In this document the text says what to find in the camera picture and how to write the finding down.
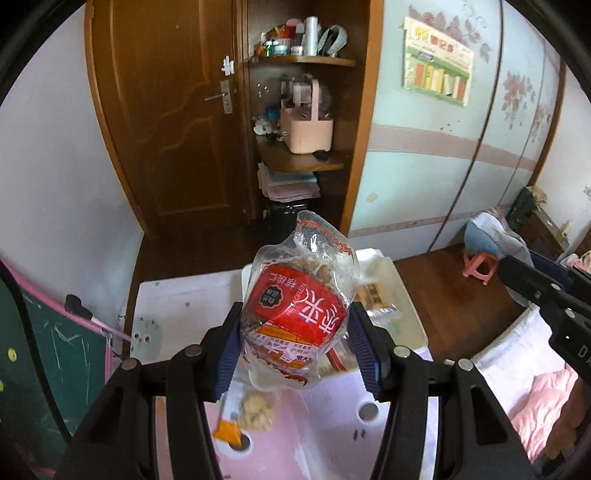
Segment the orange white barcode snack pack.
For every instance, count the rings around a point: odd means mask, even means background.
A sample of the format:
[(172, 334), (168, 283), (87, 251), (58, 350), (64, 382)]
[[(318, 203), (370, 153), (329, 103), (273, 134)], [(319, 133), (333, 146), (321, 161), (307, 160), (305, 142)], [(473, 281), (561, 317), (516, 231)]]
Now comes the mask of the orange white barcode snack pack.
[(221, 408), (216, 427), (212, 436), (222, 442), (228, 443), (231, 447), (242, 446), (242, 431), (238, 425), (242, 415), (242, 397), (245, 386), (242, 382), (232, 381), (221, 396)]

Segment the red label snack clear pack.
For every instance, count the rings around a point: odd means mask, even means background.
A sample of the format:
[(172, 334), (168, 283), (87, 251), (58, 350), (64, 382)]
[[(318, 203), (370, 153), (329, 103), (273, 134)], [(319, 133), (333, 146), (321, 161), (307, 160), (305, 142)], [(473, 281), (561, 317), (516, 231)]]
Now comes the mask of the red label snack clear pack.
[(308, 210), (297, 214), (286, 240), (257, 251), (240, 318), (256, 389), (301, 389), (321, 380), (321, 358), (346, 333), (359, 280), (349, 240)]

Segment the orange biscuit clear pack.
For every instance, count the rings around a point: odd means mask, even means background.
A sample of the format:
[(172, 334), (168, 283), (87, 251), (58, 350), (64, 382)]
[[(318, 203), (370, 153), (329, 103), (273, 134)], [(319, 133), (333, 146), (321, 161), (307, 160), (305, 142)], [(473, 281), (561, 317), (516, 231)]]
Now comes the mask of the orange biscuit clear pack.
[(355, 300), (365, 308), (370, 320), (399, 320), (402, 315), (398, 307), (379, 283), (362, 284), (356, 291)]

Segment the pink plastic stool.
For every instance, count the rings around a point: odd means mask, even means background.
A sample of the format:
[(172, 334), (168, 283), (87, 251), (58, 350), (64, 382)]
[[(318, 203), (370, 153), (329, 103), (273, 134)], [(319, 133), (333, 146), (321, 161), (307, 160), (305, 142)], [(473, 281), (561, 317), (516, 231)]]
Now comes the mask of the pink plastic stool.
[(480, 252), (470, 255), (466, 249), (463, 250), (463, 261), (463, 276), (465, 278), (474, 277), (484, 285), (489, 284), (497, 271), (499, 263), (497, 257), (490, 253)]

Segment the cartoon face table cover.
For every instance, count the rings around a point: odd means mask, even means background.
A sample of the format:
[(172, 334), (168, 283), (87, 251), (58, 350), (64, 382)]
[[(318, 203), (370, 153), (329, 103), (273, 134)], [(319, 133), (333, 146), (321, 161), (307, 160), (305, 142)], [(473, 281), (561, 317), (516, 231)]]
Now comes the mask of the cartoon face table cover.
[[(249, 269), (141, 283), (131, 353), (142, 363), (197, 344), (242, 299)], [(245, 446), (213, 442), (225, 479), (368, 479), (389, 407), (374, 400), (359, 371), (307, 390), (283, 390), (270, 429), (247, 432)]]

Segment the white plastic storage bin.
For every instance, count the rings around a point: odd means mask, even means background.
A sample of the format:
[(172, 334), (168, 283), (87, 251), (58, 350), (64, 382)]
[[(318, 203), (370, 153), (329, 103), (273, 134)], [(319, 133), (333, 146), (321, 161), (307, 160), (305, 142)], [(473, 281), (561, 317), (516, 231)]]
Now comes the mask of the white plastic storage bin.
[[(372, 248), (356, 250), (360, 265), (360, 286), (356, 301), (366, 308), (375, 326), (386, 329), (394, 344), (403, 345), (416, 353), (428, 350), (429, 340), (420, 316), (398, 273), (394, 261)], [(273, 391), (287, 388), (287, 383), (263, 365), (246, 362), (250, 383), (257, 390)], [(348, 335), (318, 360), (318, 375), (322, 379), (358, 370)]]

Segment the pink bed blanket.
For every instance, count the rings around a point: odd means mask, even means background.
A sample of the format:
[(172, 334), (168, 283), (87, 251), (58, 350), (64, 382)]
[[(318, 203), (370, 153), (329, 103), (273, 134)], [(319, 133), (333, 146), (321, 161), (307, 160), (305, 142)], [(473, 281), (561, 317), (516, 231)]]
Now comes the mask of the pink bed blanket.
[(544, 450), (577, 379), (578, 374), (568, 365), (536, 376), (525, 401), (510, 417), (531, 462)]

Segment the black bin under shelf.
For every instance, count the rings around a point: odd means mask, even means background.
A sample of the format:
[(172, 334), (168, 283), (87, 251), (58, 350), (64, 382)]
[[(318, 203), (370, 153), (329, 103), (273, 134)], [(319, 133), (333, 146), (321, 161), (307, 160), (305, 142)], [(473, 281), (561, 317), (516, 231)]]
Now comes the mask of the black bin under shelf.
[(308, 209), (308, 201), (294, 201), (288, 203), (270, 202), (266, 221), (270, 228), (270, 239), (273, 243), (281, 243), (294, 231), (297, 214)]

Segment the pastel floral wardrobe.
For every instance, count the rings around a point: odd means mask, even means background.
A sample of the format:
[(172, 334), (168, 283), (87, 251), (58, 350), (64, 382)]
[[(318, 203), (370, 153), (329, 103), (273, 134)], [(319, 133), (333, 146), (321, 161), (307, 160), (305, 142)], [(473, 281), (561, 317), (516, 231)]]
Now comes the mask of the pastel floral wardrobe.
[[(474, 52), (466, 107), (403, 87), (404, 19)], [(370, 138), (349, 238), (403, 259), (458, 244), (478, 213), (508, 211), (539, 163), (560, 58), (506, 1), (389, 1)]]

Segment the brown wooden door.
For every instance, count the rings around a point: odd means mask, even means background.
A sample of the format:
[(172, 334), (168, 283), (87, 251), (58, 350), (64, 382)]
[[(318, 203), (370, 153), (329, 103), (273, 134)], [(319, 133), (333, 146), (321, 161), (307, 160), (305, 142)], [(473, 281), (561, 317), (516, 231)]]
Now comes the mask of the brown wooden door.
[(235, 1), (90, 1), (84, 36), (107, 152), (143, 232), (252, 219)]

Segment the wooden corner shelf unit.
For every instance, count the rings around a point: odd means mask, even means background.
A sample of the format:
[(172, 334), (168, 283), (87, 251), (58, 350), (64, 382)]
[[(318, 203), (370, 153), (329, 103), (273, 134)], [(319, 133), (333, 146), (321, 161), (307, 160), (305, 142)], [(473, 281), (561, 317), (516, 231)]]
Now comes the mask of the wooden corner shelf unit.
[(382, 1), (235, 1), (249, 174), (311, 172), (308, 206), (348, 233), (370, 136)]

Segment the green chalkboard pink frame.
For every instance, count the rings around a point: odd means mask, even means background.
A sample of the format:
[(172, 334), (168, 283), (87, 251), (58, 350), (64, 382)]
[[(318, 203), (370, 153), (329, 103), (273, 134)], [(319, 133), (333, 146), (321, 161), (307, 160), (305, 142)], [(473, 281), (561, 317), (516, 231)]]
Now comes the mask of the green chalkboard pink frame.
[(1, 285), (1, 427), (33, 474), (55, 475), (69, 440), (110, 375), (109, 338), (6, 264), (22, 295), (24, 324)]

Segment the wall calendar poster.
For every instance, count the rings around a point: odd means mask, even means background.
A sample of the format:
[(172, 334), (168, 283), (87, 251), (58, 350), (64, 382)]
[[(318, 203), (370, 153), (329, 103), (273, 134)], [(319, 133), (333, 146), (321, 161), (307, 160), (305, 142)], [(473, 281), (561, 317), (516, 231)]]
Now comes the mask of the wall calendar poster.
[(404, 19), (403, 87), (466, 107), (474, 52), (413, 17)]

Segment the pink handled caddy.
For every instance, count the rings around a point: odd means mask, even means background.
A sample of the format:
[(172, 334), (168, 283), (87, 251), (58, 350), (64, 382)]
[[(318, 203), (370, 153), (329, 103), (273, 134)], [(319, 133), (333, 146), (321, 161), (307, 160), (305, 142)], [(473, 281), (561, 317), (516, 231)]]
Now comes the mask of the pink handled caddy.
[(311, 108), (295, 106), (280, 111), (280, 133), (287, 149), (295, 155), (308, 155), (332, 149), (332, 119), (320, 116), (321, 87), (317, 79), (311, 80)]

